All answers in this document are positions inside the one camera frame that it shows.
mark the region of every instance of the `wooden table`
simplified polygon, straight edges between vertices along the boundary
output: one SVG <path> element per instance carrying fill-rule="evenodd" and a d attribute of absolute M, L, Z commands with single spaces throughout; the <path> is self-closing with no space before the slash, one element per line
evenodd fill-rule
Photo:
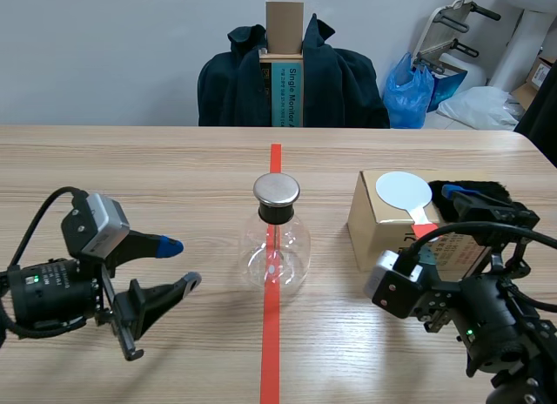
<path fill-rule="evenodd" d="M 259 403 L 262 293 L 235 269 L 238 229 L 256 212 L 254 180 L 268 170 L 269 146 L 283 145 L 284 172 L 302 187 L 297 214 L 312 233 L 312 268 L 284 304 L 283 403 L 480 403 L 490 376 L 465 374 L 466 353 L 450 326 L 427 334 L 362 294 L 346 218 L 358 171 L 481 169 L 557 235 L 557 173 L 534 146 L 503 131 L 375 131 L 140 127 L 0 127 L 0 257 L 7 265 L 45 197 L 74 185 L 118 199 L 132 228 L 181 239 L 176 258 L 122 266 L 118 290 L 199 271 L 203 283 L 138 345 L 128 363 L 108 327 L 0 351 L 0 402 Z M 23 264 L 67 257 L 59 230 L 70 210 L 56 203 Z M 557 302 L 555 253 L 532 244 L 536 299 Z"/>

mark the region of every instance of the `glass jar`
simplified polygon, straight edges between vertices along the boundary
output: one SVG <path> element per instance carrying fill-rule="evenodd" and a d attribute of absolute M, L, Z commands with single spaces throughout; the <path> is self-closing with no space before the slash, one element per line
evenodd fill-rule
<path fill-rule="evenodd" d="M 255 286 L 279 283 L 281 291 L 294 292 L 307 275 L 311 238 L 294 214 L 299 193 L 296 179 L 284 173 L 267 173 L 253 186 L 259 209 L 240 234 L 238 264 Z"/>

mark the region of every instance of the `metal lid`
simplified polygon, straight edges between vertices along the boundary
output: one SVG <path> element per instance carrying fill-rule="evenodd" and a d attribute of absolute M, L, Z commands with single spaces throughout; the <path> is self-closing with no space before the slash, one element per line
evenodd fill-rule
<path fill-rule="evenodd" d="M 289 206 L 299 197 L 296 179 L 284 173 L 267 173 L 255 181 L 253 195 L 263 205 Z"/>

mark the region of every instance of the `red stripe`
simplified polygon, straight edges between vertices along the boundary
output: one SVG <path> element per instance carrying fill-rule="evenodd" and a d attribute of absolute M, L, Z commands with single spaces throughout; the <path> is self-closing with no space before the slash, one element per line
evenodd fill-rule
<path fill-rule="evenodd" d="M 271 145 L 271 173 L 282 170 L 282 148 Z M 269 268 L 273 266 L 275 273 L 279 271 L 280 257 L 276 250 L 280 246 L 280 235 L 277 235 L 278 248 L 274 248 L 274 226 L 267 227 L 267 261 L 265 275 L 265 294 L 263 299 L 263 340 L 261 347 L 261 386 L 260 404 L 280 403 L 280 280 L 272 277 Z"/>

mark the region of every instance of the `brown box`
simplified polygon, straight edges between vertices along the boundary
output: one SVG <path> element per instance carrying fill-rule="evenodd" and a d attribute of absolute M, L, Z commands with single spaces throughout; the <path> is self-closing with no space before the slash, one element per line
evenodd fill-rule
<path fill-rule="evenodd" d="M 259 54 L 272 127 L 304 126 L 304 58 L 301 54 Z"/>
<path fill-rule="evenodd" d="M 530 107 L 537 94 L 538 91 L 535 90 L 530 84 L 523 84 L 520 88 L 517 88 L 511 92 L 511 95 L 514 96 L 520 106 L 525 110 Z"/>
<path fill-rule="evenodd" d="M 526 79 L 526 83 L 521 87 L 515 89 L 511 94 L 519 102 L 519 104 L 527 110 L 530 107 L 535 96 L 538 94 L 538 89 L 546 79 L 549 70 L 555 63 L 555 57 L 538 57 L 530 70 L 530 74 Z"/>
<path fill-rule="evenodd" d="M 391 171 L 363 171 L 359 173 L 358 183 L 348 217 L 348 230 L 352 247 L 360 271 L 370 271 L 378 257 L 385 250 L 399 252 L 410 246 L 416 237 L 408 212 L 388 205 L 375 190 L 377 179 Z M 478 171 L 409 171 L 426 182 L 434 180 L 489 180 Z M 443 226 L 442 218 L 432 203 L 426 206 L 427 218 Z M 430 244 L 437 259 L 437 267 L 442 279 L 457 280 L 481 255 L 483 247 L 478 246 L 471 236 L 447 234 Z"/>
<path fill-rule="evenodd" d="M 530 74 L 528 75 L 528 79 L 526 79 L 526 83 L 532 85 L 535 90 L 539 91 L 541 84 L 543 84 L 543 81 L 546 80 L 546 76 L 551 70 L 551 66 L 553 66 L 554 63 L 554 57 L 536 58 L 536 62 L 530 70 Z"/>
<path fill-rule="evenodd" d="M 266 3 L 267 50 L 275 54 L 299 54 L 302 52 L 304 34 L 304 3 Z"/>

